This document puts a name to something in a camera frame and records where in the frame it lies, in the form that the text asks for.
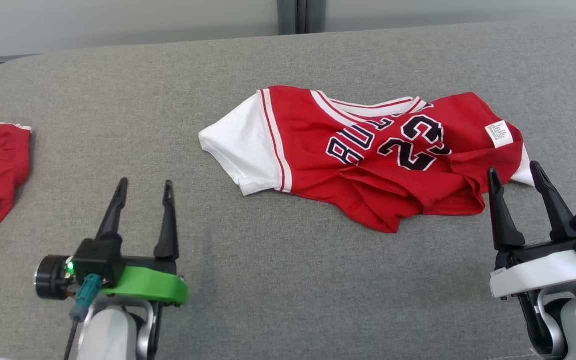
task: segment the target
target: green plastic part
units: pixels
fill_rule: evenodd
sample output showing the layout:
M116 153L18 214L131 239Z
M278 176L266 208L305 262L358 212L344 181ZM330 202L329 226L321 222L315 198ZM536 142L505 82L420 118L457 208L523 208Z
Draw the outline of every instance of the green plastic part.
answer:
M188 302L188 285L171 273L138 266L126 266L114 289L102 289L106 295L135 297L165 304Z

